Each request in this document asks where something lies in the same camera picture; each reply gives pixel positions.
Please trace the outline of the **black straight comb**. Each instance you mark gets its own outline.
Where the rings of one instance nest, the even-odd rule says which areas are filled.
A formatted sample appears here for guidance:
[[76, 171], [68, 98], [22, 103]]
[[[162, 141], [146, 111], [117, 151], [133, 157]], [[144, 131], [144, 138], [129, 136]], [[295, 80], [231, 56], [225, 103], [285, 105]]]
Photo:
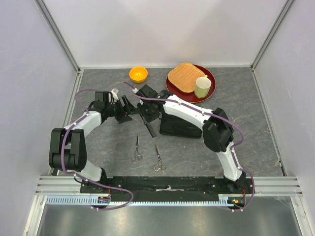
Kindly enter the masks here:
[[145, 123], [146, 128], [148, 129], [150, 135], [152, 138], [155, 138], [157, 136], [156, 132], [154, 131], [152, 125], [148, 122]]

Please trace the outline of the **black zip tool case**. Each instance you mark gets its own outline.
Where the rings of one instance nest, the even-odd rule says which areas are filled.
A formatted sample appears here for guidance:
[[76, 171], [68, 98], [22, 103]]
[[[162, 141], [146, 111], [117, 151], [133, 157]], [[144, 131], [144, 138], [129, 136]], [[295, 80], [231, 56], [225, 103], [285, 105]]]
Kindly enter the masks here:
[[166, 136], [200, 139], [202, 130], [194, 124], [168, 114], [160, 118], [159, 133]]

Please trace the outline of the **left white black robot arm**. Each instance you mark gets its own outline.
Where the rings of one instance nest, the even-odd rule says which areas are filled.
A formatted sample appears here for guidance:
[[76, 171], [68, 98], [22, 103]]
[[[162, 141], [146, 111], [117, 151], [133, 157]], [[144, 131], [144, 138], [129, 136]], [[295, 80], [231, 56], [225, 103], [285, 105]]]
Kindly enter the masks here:
[[105, 170], [88, 160], [85, 138], [108, 118], [115, 118], [121, 124], [131, 121], [130, 115], [139, 113], [126, 96], [119, 99], [117, 93], [117, 89], [96, 91], [94, 101], [77, 120], [51, 132], [49, 166], [91, 182], [96, 193], [104, 193], [108, 181]]

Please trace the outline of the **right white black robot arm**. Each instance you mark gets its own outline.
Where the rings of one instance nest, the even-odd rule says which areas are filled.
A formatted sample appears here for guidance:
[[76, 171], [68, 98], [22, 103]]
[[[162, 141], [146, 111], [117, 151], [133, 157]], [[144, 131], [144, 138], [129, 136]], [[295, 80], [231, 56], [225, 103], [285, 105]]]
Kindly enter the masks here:
[[234, 125], [228, 120], [223, 109], [204, 109], [188, 103], [167, 90], [157, 93], [150, 86], [133, 88], [140, 99], [137, 104], [139, 114], [150, 135], [156, 136], [150, 122], [161, 114], [175, 116], [191, 123], [202, 131], [205, 146], [215, 152], [223, 168], [225, 187], [230, 193], [238, 193], [243, 188], [246, 174], [242, 170], [234, 151]]

